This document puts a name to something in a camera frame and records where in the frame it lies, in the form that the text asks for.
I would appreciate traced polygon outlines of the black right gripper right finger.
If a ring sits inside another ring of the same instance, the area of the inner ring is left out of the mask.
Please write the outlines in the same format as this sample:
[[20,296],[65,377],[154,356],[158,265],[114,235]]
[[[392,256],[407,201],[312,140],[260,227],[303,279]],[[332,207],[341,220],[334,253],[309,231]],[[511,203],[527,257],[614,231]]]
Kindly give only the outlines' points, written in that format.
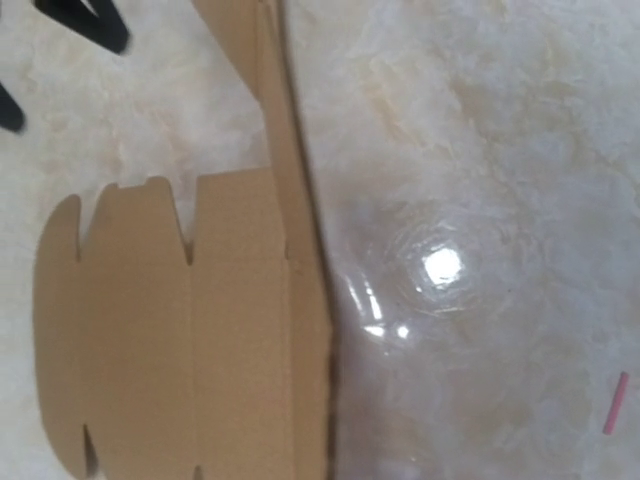
[[35,0],[45,16],[114,54],[123,54],[130,32],[111,0]]

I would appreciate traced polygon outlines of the brown cardboard box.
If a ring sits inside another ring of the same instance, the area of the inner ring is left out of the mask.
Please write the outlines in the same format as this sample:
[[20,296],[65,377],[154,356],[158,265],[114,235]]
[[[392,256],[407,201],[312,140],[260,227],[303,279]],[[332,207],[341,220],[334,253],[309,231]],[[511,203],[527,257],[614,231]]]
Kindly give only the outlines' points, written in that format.
[[202,176],[194,238],[170,183],[69,196],[40,237],[44,430],[86,479],[327,479],[332,321],[277,1],[196,9],[263,115],[265,168]]

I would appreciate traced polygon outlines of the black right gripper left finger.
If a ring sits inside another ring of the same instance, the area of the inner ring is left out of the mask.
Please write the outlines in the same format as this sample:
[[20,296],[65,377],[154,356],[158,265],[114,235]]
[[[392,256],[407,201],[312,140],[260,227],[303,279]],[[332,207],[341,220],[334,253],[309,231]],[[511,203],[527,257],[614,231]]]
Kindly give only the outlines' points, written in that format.
[[25,114],[7,89],[0,84],[0,127],[20,133],[25,126]]

